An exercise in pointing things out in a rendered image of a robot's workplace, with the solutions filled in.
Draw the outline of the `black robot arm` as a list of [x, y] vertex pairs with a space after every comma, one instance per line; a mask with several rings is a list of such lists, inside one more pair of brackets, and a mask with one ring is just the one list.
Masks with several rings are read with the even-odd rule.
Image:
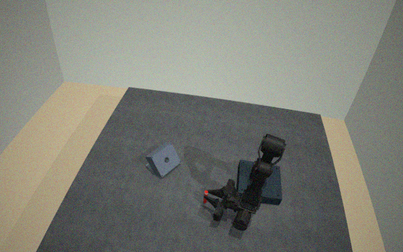
[[[233, 227], [237, 230], [245, 231], [250, 222], [251, 213], [256, 214], [256, 211], [260, 209], [262, 199], [262, 188], [265, 184], [265, 180], [273, 172], [273, 166], [277, 164], [283, 155], [286, 148], [285, 140], [279, 137], [266, 134], [263, 136], [261, 144], [258, 148], [257, 161], [254, 164], [250, 173], [250, 185], [243, 191], [241, 199], [238, 204], [239, 211], [233, 222]], [[261, 149], [260, 149], [261, 148]], [[260, 158], [260, 151], [263, 152], [262, 158]], [[280, 157], [277, 161], [272, 163], [274, 157]], [[227, 203], [237, 203], [236, 196], [239, 196], [239, 192], [236, 191], [234, 185], [226, 185], [224, 196]], [[255, 209], [256, 208], [256, 209]]]

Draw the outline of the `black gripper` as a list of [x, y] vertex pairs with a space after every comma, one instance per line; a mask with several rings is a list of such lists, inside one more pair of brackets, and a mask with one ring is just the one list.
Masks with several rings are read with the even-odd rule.
[[[235, 181], [233, 179], [229, 179], [227, 182], [227, 185], [234, 185], [235, 186]], [[219, 199], [214, 199], [210, 196], [204, 195], [204, 198], [212, 204], [212, 206], [215, 208], [214, 213], [213, 213], [213, 220], [215, 221], [220, 221], [222, 216], [223, 216], [223, 208], [227, 209], [230, 208], [234, 210], [234, 212], [239, 211], [238, 204], [240, 201], [240, 195], [236, 197], [238, 200], [237, 203], [227, 203], [226, 197], [224, 196], [224, 191], [225, 191], [225, 186], [222, 187], [221, 189], [218, 190], [207, 190], [209, 194], [215, 195], [217, 197], [220, 197], [222, 199], [222, 202], [219, 202]]]

